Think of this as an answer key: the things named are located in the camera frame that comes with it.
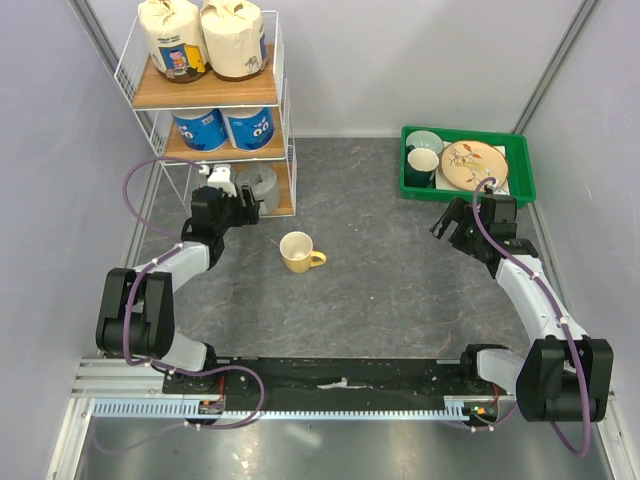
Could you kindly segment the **grey paper roll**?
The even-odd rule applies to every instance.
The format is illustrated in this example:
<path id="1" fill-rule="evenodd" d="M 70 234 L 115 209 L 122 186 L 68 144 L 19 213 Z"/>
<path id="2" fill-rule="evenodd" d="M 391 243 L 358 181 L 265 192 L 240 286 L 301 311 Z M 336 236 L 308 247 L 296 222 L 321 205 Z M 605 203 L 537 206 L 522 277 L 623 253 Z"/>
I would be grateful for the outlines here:
<path id="1" fill-rule="evenodd" d="M 236 177 L 237 183 L 251 187 L 259 204 L 260 216 L 272 214 L 280 205 L 280 189 L 277 173 L 263 163 L 252 163 L 241 170 Z"/>

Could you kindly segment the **white blue paper roll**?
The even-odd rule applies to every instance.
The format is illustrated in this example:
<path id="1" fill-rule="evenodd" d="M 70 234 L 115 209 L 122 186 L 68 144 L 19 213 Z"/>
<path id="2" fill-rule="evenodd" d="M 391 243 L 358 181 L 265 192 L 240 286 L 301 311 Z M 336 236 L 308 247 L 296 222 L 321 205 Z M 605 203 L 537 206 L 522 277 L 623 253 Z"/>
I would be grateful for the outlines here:
<path id="1" fill-rule="evenodd" d="M 222 108 L 221 115 L 232 146 L 241 151 L 264 148 L 275 127 L 270 107 Z"/>
<path id="2" fill-rule="evenodd" d="M 228 140 L 221 113 L 216 108 L 172 110 L 171 115 L 186 146 L 209 152 Z"/>

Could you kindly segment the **beige paper roll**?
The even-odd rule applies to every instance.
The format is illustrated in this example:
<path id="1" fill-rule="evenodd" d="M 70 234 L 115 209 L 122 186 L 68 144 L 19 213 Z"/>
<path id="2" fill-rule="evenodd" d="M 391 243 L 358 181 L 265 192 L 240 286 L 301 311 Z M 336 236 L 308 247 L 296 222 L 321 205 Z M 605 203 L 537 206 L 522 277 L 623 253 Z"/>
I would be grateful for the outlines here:
<path id="1" fill-rule="evenodd" d="M 200 23 L 214 73 L 226 81 L 260 74 L 268 52 L 260 8 L 250 1 L 204 1 Z"/>
<path id="2" fill-rule="evenodd" d="M 143 1 L 137 19 L 158 73 L 174 83 L 190 83 L 207 73 L 210 60 L 198 7 L 190 1 Z"/>

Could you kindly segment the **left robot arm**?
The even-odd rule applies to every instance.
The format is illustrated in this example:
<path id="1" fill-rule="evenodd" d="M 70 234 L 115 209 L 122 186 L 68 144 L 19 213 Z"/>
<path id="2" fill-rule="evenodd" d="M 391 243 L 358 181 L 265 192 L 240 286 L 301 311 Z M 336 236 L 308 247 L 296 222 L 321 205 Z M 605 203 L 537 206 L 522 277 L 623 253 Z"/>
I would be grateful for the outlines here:
<path id="1" fill-rule="evenodd" d="M 218 263 L 229 229 L 258 221 L 259 202 L 249 186 L 237 187 L 234 195 L 210 186 L 196 189 L 191 217 L 171 250 L 134 269 L 107 273 L 96 327 L 98 349 L 131 365 L 154 362 L 175 369 L 198 393 L 215 389 L 220 378 L 215 350 L 177 331 L 174 294 Z"/>

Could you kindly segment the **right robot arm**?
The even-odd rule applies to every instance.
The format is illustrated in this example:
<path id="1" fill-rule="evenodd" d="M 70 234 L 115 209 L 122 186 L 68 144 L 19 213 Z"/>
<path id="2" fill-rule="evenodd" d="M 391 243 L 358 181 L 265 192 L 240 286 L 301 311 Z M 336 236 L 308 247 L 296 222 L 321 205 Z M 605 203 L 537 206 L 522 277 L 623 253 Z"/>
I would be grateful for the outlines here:
<path id="1" fill-rule="evenodd" d="M 507 293 L 522 321 L 530 349 L 525 358 L 493 345 L 470 345 L 458 368 L 467 392 L 492 383 L 515 395 L 530 422 L 601 421 L 606 413 L 614 353 L 573 319 L 546 279 L 533 244 L 517 235 L 514 198 L 486 195 L 480 205 L 456 197 L 431 227 L 441 238 L 455 227 L 452 246 L 483 263 Z"/>

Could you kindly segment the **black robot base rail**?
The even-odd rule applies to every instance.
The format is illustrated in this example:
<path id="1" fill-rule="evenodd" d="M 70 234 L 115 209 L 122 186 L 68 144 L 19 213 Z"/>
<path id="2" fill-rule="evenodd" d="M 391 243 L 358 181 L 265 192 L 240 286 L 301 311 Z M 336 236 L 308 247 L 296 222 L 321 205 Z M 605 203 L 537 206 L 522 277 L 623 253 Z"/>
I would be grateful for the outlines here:
<path id="1" fill-rule="evenodd" d="M 480 396 L 493 401 L 507 392 L 471 375 L 457 360 L 392 358 L 220 358 L 218 365 L 244 371 L 207 377 L 170 375 L 163 368 L 165 394 L 222 394 L 227 411 L 399 412 L 445 408 L 447 396 Z"/>

